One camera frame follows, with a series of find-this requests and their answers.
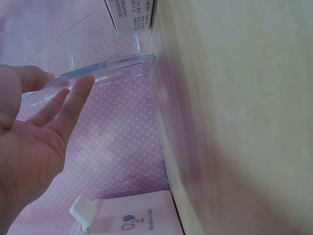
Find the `wooden surface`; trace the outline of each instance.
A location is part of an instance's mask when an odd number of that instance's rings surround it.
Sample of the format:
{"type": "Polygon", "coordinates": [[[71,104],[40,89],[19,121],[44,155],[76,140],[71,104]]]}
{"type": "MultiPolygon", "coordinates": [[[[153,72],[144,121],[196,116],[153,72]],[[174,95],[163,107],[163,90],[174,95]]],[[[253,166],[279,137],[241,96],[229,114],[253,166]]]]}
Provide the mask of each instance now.
{"type": "Polygon", "coordinates": [[[187,235],[313,234],[312,9],[158,0],[144,43],[187,235]]]}

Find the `pink background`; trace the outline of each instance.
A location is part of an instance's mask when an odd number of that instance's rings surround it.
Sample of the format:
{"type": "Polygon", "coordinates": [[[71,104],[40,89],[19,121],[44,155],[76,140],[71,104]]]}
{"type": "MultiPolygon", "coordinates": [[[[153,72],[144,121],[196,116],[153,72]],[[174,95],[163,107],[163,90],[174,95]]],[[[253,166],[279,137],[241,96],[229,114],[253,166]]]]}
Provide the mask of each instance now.
{"type": "MultiPolygon", "coordinates": [[[[77,69],[135,53],[133,36],[117,38],[102,0],[70,2],[68,18],[63,1],[1,1],[1,62],[35,64],[59,75],[72,69],[71,56],[79,61],[77,69]],[[25,9],[45,12],[45,33],[36,25],[40,16],[25,17],[25,9]],[[18,26],[20,31],[12,31],[18,26]]],[[[43,105],[25,102],[19,119],[43,105]]],[[[67,235],[75,221],[68,210],[81,194],[93,200],[165,189],[169,184],[148,77],[102,82],[94,86],[68,143],[64,172],[22,211],[8,234],[67,235]]]]}

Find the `palm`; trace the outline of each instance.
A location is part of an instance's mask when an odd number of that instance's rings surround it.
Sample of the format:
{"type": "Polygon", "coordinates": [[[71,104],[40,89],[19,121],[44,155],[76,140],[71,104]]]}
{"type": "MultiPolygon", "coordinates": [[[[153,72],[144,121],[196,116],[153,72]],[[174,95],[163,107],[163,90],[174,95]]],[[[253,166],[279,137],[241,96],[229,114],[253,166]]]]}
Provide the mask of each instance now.
{"type": "Polygon", "coordinates": [[[62,171],[65,142],[52,130],[23,121],[16,121],[1,139],[0,149],[10,152],[2,157],[10,169],[10,179],[18,196],[15,204],[24,205],[34,201],[62,171]]]}
{"type": "Polygon", "coordinates": [[[51,79],[34,66],[0,66],[0,211],[5,195],[6,210],[13,211],[9,223],[63,170],[68,139],[94,84],[92,76],[82,77],[27,121],[15,120],[22,93],[40,90],[51,79]]]}

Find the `transparent acrylic box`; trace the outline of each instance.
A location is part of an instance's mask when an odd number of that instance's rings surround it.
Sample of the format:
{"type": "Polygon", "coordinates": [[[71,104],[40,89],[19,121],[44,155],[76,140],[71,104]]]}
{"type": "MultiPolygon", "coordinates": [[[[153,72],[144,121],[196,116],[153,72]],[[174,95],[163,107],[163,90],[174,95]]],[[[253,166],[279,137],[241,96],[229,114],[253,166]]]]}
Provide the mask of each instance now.
{"type": "Polygon", "coordinates": [[[145,63],[138,35],[119,38],[102,0],[4,0],[0,27],[0,63],[66,74],[57,81],[92,65],[80,72],[105,65],[109,76],[109,70],[145,63]]]}

